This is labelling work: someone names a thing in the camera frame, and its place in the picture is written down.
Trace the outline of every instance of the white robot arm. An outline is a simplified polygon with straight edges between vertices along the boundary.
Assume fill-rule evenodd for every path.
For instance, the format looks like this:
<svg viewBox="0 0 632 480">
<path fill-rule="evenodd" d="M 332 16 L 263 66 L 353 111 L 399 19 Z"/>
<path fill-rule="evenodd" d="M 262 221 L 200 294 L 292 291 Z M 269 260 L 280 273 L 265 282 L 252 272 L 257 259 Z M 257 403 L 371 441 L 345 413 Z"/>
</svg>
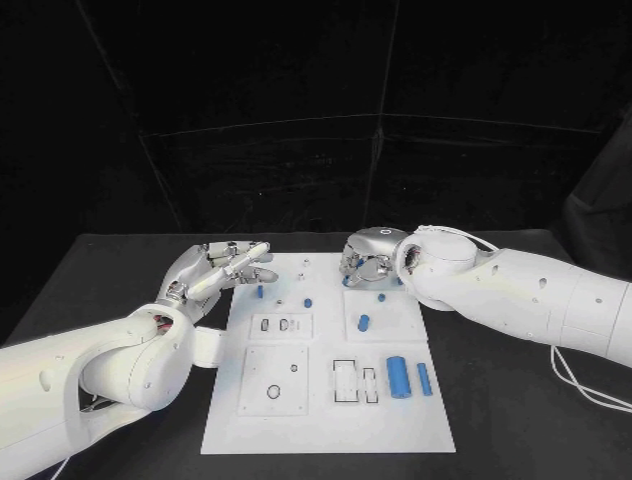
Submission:
<svg viewBox="0 0 632 480">
<path fill-rule="evenodd" d="M 193 365 L 218 366 L 224 332 L 194 323 L 223 288 L 278 280 L 250 266 L 270 261 L 269 248 L 194 246 L 169 268 L 155 303 L 126 318 L 0 349 L 2 480 L 30 477 L 165 408 Z"/>
<path fill-rule="evenodd" d="M 468 237 L 435 226 L 422 226 L 413 235 L 386 227 L 361 230 L 345 246 L 345 285 L 397 275 L 430 308 L 456 310 L 514 337 L 582 350 L 632 367 L 632 283 L 541 255 L 500 250 L 472 237 L 491 251 L 481 250 Z M 567 371 L 573 381 L 562 378 L 588 396 L 583 390 L 595 391 L 582 389 Z"/>
</svg>

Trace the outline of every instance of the black table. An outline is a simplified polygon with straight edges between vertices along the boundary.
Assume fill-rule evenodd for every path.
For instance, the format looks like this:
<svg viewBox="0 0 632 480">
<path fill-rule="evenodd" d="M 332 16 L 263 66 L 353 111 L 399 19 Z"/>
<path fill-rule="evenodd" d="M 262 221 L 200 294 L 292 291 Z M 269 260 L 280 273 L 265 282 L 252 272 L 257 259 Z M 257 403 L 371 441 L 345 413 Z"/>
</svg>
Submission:
<svg viewBox="0 0 632 480">
<path fill-rule="evenodd" d="M 569 261 L 549 231 L 479 235 L 500 247 Z M 348 233 L 83 235 L 9 344 L 126 316 L 155 300 L 167 269 L 194 244 L 253 239 L 269 241 L 275 252 L 340 252 L 347 237 Z M 201 325 L 224 327 L 230 300 L 226 293 Z M 549 347 L 502 335 L 455 312 L 423 307 L 423 314 L 458 453 L 201 456 L 216 370 L 194 368 L 172 405 L 76 455 L 60 480 L 632 479 L 632 415 L 590 403 L 557 379 Z M 564 352 L 579 380 L 632 401 L 632 370 L 589 354 Z"/>
</svg>

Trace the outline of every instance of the white board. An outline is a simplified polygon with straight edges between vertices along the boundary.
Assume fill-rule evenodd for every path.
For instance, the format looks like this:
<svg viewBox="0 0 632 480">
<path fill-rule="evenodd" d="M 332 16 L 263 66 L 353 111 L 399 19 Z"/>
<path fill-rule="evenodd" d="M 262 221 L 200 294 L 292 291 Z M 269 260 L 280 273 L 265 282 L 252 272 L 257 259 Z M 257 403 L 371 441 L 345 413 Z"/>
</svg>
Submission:
<svg viewBox="0 0 632 480">
<path fill-rule="evenodd" d="M 417 301 L 397 293 L 404 290 L 391 279 L 344 287 L 340 259 L 340 253 L 278 253 L 269 267 L 280 280 L 265 286 L 263 298 L 256 285 L 236 288 L 203 454 L 455 452 Z M 361 291 L 367 295 L 355 298 Z M 374 312 L 364 334 L 379 340 L 351 337 L 347 304 L 351 317 L 360 309 Z M 262 331 L 266 315 L 276 321 Z M 301 319 L 301 328 L 280 330 L 283 318 Z M 387 338 L 386 318 L 410 332 Z M 363 333 L 354 328 L 353 335 Z M 391 356 L 407 361 L 406 399 L 391 397 Z M 432 396 L 423 395 L 417 363 L 428 366 Z M 337 402 L 337 389 L 355 401 Z"/>
</svg>

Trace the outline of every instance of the black backdrop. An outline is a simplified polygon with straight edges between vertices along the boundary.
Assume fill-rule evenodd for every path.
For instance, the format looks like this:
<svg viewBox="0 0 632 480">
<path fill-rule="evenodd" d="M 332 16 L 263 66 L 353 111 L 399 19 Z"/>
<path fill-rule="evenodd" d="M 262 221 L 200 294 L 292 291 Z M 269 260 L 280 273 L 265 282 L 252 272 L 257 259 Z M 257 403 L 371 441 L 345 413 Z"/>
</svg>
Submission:
<svg viewBox="0 0 632 480">
<path fill-rule="evenodd" d="M 0 340 L 83 232 L 550 226 L 631 100 L 632 2 L 0 0 Z"/>
</svg>

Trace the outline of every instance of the robotic hand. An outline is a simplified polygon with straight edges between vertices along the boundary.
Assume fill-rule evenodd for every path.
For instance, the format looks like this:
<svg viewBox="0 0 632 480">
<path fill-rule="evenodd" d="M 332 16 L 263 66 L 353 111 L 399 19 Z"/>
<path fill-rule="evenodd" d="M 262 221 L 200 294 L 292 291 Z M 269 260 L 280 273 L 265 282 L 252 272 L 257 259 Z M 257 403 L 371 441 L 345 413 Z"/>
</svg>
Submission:
<svg viewBox="0 0 632 480">
<path fill-rule="evenodd" d="M 430 308 L 456 310 L 508 335 L 552 345 L 560 378 L 598 404 L 632 413 L 631 404 L 579 384 L 557 349 L 632 367 L 632 283 L 541 255 L 500 250 L 461 230 L 435 226 L 420 226 L 413 235 L 386 227 L 360 230 L 345 245 L 341 272 L 347 286 L 397 275 Z M 557 370 L 554 354 L 570 378 Z"/>
<path fill-rule="evenodd" d="M 2 480 L 30 477 L 165 408 L 193 365 L 218 366 L 224 332 L 194 324 L 223 289 L 278 280 L 252 266 L 272 260 L 269 249 L 256 242 L 191 247 L 155 303 L 126 318 L 0 349 Z"/>
</svg>

